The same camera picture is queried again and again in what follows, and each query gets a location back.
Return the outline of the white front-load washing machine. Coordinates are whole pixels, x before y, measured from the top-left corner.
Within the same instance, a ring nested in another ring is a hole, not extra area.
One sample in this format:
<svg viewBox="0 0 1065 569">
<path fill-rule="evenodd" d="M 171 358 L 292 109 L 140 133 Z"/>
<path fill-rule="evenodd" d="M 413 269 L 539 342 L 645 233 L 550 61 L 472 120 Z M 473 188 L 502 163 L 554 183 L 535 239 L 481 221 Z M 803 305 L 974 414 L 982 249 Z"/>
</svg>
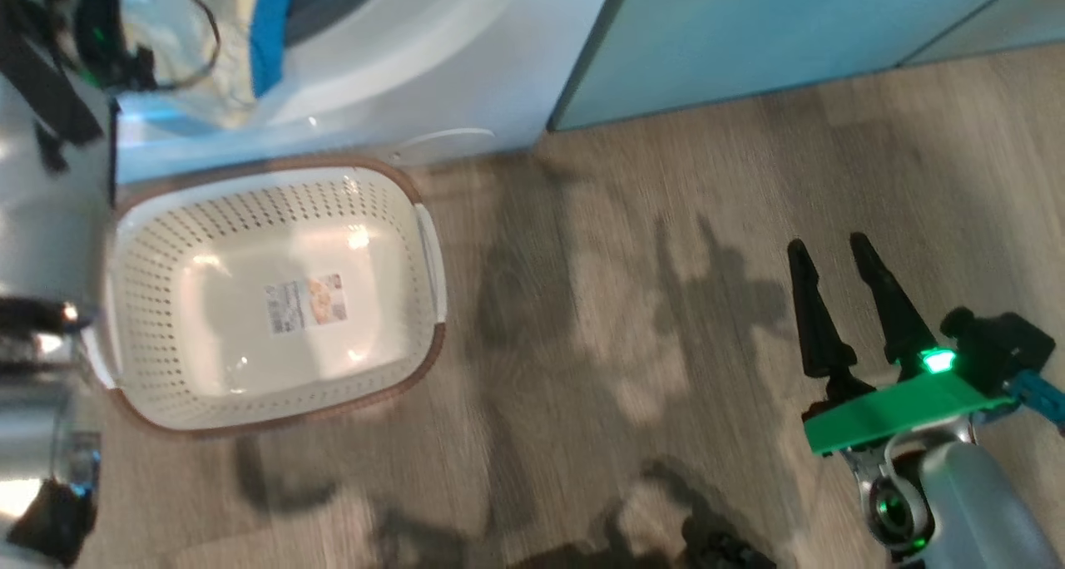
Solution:
<svg viewBox="0 0 1065 569">
<path fill-rule="evenodd" d="M 493 131 L 486 153 L 529 147 L 605 1 L 368 0 L 285 45 L 282 80 L 237 128 L 213 128 L 154 96 L 124 96 L 118 179 L 324 151 L 386 161 L 392 146 L 453 128 Z"/>
</svg>

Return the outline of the round white filter cover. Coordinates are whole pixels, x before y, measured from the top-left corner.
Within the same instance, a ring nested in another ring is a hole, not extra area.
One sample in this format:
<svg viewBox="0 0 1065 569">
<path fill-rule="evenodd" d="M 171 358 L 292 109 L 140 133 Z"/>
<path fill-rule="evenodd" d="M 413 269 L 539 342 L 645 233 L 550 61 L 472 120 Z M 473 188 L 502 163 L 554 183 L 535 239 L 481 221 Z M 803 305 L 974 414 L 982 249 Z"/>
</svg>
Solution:
<svg viewBox="0 0 1065 569">
<path fill-rule="evenodd" d="M 404 141 L 389 148 L 384 159 L 393 165 L 435 165 L 490 152 L 495 143 L 491 130 L 453 128 Z"/>
</svg>

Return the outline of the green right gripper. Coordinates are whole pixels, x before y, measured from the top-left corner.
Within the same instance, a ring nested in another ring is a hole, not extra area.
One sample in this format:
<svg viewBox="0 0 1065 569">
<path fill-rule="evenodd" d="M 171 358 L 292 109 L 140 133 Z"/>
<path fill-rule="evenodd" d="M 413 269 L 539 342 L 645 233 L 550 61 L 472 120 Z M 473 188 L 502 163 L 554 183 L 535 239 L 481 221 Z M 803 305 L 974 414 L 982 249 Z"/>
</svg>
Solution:
<svg viewBox="0 0 1065 569">
<path fill-rule="evenodd" d="M 899 379 L 908 383 L 871 393 L 874 387 L 852 374 L 856 354 L 842 341 L 830 318 L 819 289 L 820 275 L 807 247 L 802 239 L 793 239 L 787 246 L 787 257 L 803 373 L 809 379 L 826 380 L 829 401 L 849 401 L 804 421 L 814 455 L 867 448 L 898 433 L 1013 402 L 1004 394 L 988 396 L 978 391 L 955 372 L 918 376 L 925 372 L 922 354 L 938 348 L 939 342 L 868 235 L 853 232 L 850 247 L 857 272 L 874 296 L 885 358 L 899 367 Z"/>
</svg>

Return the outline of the blue cloth garment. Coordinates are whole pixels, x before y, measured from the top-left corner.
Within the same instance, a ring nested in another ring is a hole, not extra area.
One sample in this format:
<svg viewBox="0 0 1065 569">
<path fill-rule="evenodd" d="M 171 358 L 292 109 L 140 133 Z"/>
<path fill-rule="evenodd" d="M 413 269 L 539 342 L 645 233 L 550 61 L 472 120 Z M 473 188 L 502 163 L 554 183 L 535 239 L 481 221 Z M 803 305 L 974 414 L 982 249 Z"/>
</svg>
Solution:
<svg viewBox="0 0 1065 569">
<path fill-rule="evenodd" d="M 250 19 L 252 95 L 261 99 L 283 77 L 290 0 L 255 0 Z"/>
</svg>

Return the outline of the white perforated basket brown rim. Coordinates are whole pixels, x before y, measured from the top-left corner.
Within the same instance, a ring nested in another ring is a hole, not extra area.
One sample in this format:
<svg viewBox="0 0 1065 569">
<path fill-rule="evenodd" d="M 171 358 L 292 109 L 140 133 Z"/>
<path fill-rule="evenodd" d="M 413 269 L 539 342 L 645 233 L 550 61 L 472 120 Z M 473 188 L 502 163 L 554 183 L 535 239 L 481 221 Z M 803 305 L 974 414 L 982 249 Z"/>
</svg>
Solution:
<svg viewBox="0 0 1065 569">
<path fill-rule="evenodd" d="M 349 318 L 271 335 L 263 288 L 341 275 Z M 122 413 L 248 435 L 395 399 L 440 356 L 440 239 L 406 170 L 355 155 L 202 170 L 122 202 L 85 353 Z"/>
</svg>

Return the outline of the paper label inside basket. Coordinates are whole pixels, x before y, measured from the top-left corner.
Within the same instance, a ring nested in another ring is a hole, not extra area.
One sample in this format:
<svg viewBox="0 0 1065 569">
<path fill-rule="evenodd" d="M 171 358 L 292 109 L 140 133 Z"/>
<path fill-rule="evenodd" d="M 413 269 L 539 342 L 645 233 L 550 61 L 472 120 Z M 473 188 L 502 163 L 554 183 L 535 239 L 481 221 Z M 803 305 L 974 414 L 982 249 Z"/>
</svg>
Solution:
<svg viewBox="0 0 1065 569">
<path fill-rule="evenodd" d="M 266 284 L 263 294 L 271 335 L 304 334 L 349 318 L 338 273 Z"/>
</svg>

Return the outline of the pale yellow bear-print garment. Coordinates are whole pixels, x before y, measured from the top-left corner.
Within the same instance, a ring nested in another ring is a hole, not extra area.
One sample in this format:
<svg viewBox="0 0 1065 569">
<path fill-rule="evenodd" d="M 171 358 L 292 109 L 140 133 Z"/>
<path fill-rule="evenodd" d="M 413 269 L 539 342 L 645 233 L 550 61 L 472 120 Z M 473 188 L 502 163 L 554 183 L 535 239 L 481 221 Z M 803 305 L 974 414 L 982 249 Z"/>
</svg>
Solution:
<svg viewBox="0 0 1065 569">
<path fill-rule="evenodd" d="M 121 0 L 130 49 L 155 53 L 157 88 L 143 92 L 213 128 L 251 117 L 250 19 L 255 0 Z"/>
</svg>

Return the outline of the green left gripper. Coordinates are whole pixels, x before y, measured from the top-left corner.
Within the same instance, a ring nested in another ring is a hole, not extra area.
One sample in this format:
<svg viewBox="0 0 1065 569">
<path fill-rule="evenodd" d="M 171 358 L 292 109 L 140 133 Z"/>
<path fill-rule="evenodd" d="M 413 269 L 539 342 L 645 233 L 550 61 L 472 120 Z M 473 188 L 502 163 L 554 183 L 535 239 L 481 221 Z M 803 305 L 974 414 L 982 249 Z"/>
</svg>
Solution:
<svg viewBox="0 0 1065 569">
<path fill-rule="evenodd" d="M 155 53 L 142 45 L 128 47 L 121 0 L 80 0 L 75 11 L 75 45 L 82 74 L 96 87 L 155 91 Z"/>
</svg>

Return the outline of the pale green cabinet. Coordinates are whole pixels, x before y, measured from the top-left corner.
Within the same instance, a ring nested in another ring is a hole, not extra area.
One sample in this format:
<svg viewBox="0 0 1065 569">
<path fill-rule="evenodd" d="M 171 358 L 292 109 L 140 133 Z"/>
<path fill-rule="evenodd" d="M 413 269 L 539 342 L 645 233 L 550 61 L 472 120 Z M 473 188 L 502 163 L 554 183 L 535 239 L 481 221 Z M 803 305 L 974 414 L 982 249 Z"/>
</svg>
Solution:
<svg viewBox="0 0 1065 569">
<path fill-rule="evenodd" d="M 989 0 L 913 50 L 898 67 L 1065 42 L 1065 0 Z"/>
<path fill-rule="evenodd" d="M 898 67 L 993 0 L 606 0 L 548 129 Z"/>
</svg>

